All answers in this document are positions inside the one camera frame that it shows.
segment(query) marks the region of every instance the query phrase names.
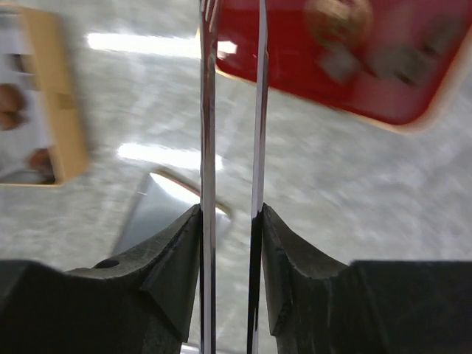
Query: silver metal bar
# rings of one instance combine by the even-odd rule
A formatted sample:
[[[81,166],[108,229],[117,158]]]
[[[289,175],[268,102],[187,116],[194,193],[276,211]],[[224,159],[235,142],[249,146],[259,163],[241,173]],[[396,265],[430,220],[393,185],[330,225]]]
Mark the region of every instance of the silver metal bar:
[[[215,64],[218,51],[219,0],[201,0],[201,208],[200,353],[216,353],[215,274]]]
[[[259,351],[259,297],[262,256],[262,209],[264,197],[264,167],[266,162],[266,116],[268,96],[267,6],[259,1],[259,46],[257,50],[256,125],[254,132],[254,162],[252,169],[251,255],[249,264],[249,303],[247,353]]]

